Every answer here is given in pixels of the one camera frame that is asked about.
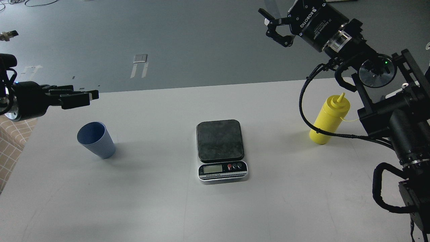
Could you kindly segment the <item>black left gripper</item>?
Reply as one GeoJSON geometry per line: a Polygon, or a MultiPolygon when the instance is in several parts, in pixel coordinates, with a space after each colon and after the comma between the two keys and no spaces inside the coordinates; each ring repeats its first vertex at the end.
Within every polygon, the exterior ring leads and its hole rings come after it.
{"type": "Polygon", "coordinates": [[[60,106],[62,109],[74,109],[89,106],[91,101],[99,98],[98,90],[74,91],[73,85],[42,85],[34,81],[15,83],[12,86],[15,95],[15,111],[12,120],[27,120],[43,116],[48,107],[49,92],[50,105],[60,106]]]}

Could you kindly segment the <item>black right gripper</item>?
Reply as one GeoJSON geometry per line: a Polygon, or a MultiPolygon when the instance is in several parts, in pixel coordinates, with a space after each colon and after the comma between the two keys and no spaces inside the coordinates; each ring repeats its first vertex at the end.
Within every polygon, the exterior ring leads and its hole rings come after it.
{"type": "Polygon", "coordinates": [[[286,18],[275,18],[263,8],[258,12],[265,18],[266,36],[283,47],[292,46],[299,36],[318,52],[331,49],[338,53],[350,41],[345,30],[350,20],[325,0],[296,0],[286,18]],[[288,25],[293,35],[282,36],[275,30],[288,25]]]}

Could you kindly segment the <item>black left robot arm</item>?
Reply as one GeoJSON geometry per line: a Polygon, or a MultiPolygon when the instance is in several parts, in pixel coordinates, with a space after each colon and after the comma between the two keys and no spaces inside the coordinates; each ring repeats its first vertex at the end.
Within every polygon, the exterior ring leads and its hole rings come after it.
{"type": "Polygon", "coordinates": [[[40,85],[34,81],[16,82],[17,59],[11,54],[0,55],[1,115],[13,122],[45,115],[50,106],[74,109],[89,106],[99,98],[98,90],[77,91],[73,85],[40,85]]]}

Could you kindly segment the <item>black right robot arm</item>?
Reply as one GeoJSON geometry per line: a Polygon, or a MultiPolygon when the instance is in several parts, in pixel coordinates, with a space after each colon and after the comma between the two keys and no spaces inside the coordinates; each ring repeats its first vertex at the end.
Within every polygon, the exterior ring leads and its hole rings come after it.
{"type": "Polygon", "coordinates": [[[301,37],[329,56],[306,77],[299,94],[302,120],[319,134],[361,139],[392,149],[402,166],[382,162],[373,172],[374,201],[391,213],[408,213],[411,233],[429,235],[429,71],[423,73],[407,49],[380,54],[364,39],[362,23],[348,19],[325,0],[297,0],[284,18],[265,9],[266,35],[281,46],[301,37]],[[358,92],[363,108],[359,120],[366,136],[339,134],[311,124],[303,113],[304,93],[321,71],[332,70],[340,87],[358,92]]]}

